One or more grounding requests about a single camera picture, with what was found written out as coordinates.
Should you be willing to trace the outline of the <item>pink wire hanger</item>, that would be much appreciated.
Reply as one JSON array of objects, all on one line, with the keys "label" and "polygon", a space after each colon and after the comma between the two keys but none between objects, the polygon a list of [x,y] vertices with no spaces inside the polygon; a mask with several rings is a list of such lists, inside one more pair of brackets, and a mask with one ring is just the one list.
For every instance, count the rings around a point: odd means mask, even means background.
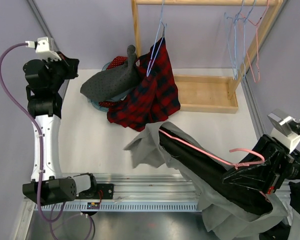
[{"label": "pink wire hanger", "polygon": [[243,17],[243,29],[246,29],[246,23],[249,22],[251,25],[253,25],[255,27],[255,44],[256,44],[256,69],[257,69],[257,77],[255,76],[253,67],[252,67],[252,61],[250,58],[250,55],[248,53],[248,51],[245,51],[245,57],[247,58],[247,62],[248,62],[248,66],[249,69],[251,70],[251,74],[252,74],[252,78],[253,81],[255,83],[259,83],[261,80],[261,75],[260,75],[260,67],[259,67],[259,27],[260,24],[263,20],[263,18],[265,17],[268,9],[270,7],[270,1],[267,0],[266,1],[266,7],[262,13],[262,15],[260,16],[259,20],[257,22],[253,22],[252,20],[249,19],[249,16],[251,14],[251,12],[253,11],[254,5],[252,6],[251,10],[248,12],[247,16],[244,16],[243,14],[241,14],[241,16]]},{"label": "pink wire hanger", "polygon": [[[250,155],[253,155],[254,158],[258,160],[250,160],[250,161],[244,161],[242,160],[239,163],[231,163],[229,161],[226,161],[213,153],[209,152],[208,150],[203,149],[200,145],[195,146],[194,144],[190,143],[189,141],[181,138],[177,134],[173,133],[172,131],[160,127],[159,128],[159,134],[161,136],[165,136],[166,138],[170,138],[171,141],[173,141],[176,145],[182,146],[184,149],[187,149],[189,153],[193,153],[196,157],[199,157],[198,160],[194,160],[192,163],[190,163],[189,160],[186,160],[186,166],[188,168],[194,167],[195,163],[199,164],[201,168],[203,168],[205,171],[209,172],[209,174],[212,174],[212,168],[215,168],[217,171],[225,173],[226,168],[234,168],[236,171],[241,167],[251,167],[254,165],[262,165],[265,163],[266,159],[263,154],[246,149],[246,148],[235,148],[231,149],[230,152],[247,152]],[[222,180],[220,177],[215,176],[213,180],[208,180],[208,184],[216,190],[219,194],[221,194],[223,197],[225,197],[228,201],[235,203],[236,205],[240,204],[240,201],[246,197],[256,197],[260,201],[266,201],[269,202],[269,199],[265,193],[260,191],[259,193],[253,191],[248,192],[248,190],[244,190],[243,187],[235,187],[233,190],[229,186],[226,186],[222,183]]]}]

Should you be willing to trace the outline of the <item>dark grey dotted skirt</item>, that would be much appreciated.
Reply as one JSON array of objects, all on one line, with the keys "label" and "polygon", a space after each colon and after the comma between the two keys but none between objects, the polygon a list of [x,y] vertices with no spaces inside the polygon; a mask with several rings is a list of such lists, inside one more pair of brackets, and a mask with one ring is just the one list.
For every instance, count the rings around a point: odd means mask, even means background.
[{"label": "dark grey dotted skirt", "polygon": [[103,102],[136,87],[141,82],[136,60],[136,48],[129,45],[122,65],[96,73],[82,84],[80,93],[92,101]]}]

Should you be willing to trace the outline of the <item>red white-dotted skirt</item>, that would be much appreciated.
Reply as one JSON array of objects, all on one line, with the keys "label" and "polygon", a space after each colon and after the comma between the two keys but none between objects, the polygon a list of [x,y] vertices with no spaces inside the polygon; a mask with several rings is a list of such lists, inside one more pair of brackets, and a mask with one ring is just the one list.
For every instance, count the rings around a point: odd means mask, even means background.
[{"label": "red white-dotted skirt", "polygon": [[106,70],[113,69],[119,66],[122,66],[128,58],[125,56],[115,57],[110,64],[107,66]]}]

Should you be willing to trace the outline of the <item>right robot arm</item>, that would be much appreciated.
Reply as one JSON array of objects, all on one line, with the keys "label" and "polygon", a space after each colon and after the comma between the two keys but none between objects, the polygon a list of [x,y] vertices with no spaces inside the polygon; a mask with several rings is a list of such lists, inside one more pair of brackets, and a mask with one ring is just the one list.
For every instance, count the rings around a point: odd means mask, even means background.
[{"label": "right robot arm", "polygon": [[248,154],[240,167],[232,168],[222,176],[222,182],[216,189],[218,195],[229,198],[235,192],[234,185],[270,195],[288,180],[292,223],[280,222],[259,238],[300,240],[300,151],[289,151],[277,138],[266,134],[258,140],[253,150],[262,155],[264,161],[258,163],[255,156]]}]

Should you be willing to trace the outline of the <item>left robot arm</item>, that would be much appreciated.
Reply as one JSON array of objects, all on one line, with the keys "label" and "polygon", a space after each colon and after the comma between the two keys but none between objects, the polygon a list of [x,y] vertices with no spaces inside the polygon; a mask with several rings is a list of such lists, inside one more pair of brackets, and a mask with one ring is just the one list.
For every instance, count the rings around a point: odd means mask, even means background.
[{"label": "left robot arm", "polygon": [[37,139],[30,182],[22,186],[22,193],[41,206],[70,202],[77,197],[92,199],[99,191],[93,174],[64,177],[60,166],[63,99],[59,89],[66,80],[78,77],[79,62],[61,55],[59,60],[33,59],[23,66],[27,81],[27,113]]}]

